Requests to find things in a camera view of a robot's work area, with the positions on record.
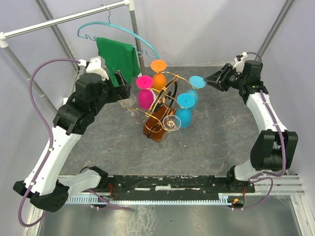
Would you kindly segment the blue wine glass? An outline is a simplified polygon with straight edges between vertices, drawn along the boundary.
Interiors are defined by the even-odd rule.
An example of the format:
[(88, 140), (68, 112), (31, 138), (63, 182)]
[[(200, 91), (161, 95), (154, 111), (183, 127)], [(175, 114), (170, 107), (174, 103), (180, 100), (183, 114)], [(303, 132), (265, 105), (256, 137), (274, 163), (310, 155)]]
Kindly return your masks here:
[(194, 97), (189, 93), (181, 93), (177, 97), (179, 108), (176, 111), (176, 116), (181, 121), (181, 128), (187, 128), (191, 124), (192, 111), (191, 108), (195, 105)]
[(191, 110), (195, 110), (199, 101), (198, 90), (204, 88), (206, 86), (206, 82), (200, 76), (191, 76), (189, 78), (189, 84), (191, 85), (192, 89), (188, 90), (187, 93), (192, 95), (195, 99), (195, 103), (191, 107)]

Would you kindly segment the orange wine glass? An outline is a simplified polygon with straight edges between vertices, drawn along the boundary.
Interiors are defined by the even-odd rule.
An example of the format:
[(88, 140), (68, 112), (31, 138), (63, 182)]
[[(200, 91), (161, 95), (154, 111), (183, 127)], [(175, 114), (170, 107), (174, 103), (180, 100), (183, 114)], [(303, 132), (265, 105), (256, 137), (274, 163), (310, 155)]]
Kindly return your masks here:
[(162, 73), (167, 68), (165, 61), (157, 59), (151, 63), (151, 69), (155, 72), (153, 76), (152, 88), (161, 91), (167, 83), (166, 77)]

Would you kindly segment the clear wine glass front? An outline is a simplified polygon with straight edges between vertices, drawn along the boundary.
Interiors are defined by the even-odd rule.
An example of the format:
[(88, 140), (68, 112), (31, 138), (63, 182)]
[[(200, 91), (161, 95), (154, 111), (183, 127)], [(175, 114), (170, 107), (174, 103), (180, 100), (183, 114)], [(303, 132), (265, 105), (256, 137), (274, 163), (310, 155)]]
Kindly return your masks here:
[(180, 118), (176, 115), (166, 115), (162, 121), (163, 128), (169, 133), (177, 131), (181, 124)]

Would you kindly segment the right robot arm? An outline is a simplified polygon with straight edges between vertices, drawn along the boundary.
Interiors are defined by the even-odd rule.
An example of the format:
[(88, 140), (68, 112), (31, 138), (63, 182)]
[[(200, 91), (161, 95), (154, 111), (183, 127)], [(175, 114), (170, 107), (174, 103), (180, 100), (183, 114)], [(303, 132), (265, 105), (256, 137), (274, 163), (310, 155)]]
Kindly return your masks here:
[(276, 115), (269, 92), (261, 80), (262, 69), (260, 61), (239, 61), (235, 66), (227, 63), (205, 78), (208, 85), (219, 91), (238, 90), (259, 130), (249, 160), (232, 168), (232, 176), (225, 180), (230, 192), (241, 189), (244, 180), (283, 176), (290, 168), (296, 150), (298, 135), (289, 131)]

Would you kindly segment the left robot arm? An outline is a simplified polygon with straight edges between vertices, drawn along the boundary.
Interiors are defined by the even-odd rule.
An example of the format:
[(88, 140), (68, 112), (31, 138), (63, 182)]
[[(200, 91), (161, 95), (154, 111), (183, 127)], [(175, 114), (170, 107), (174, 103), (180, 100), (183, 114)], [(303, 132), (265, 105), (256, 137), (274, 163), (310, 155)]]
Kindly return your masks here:
[(35, 168), (25, 180), (15, 182), (13, 190), (25, 195), (38, 209), (56, 212), (73, 195), (88, 189), (103, 192), (108, 188), (108, 173), (96, 166), (63, 180), (58, 176), (69, 153), (104, 105), (130, 97), (131, 85), (121, 71), (115, 71), (114, 76), (117, 87), (99, 73), (80, 76), (75, 92), (58, 109), (49, 141)]

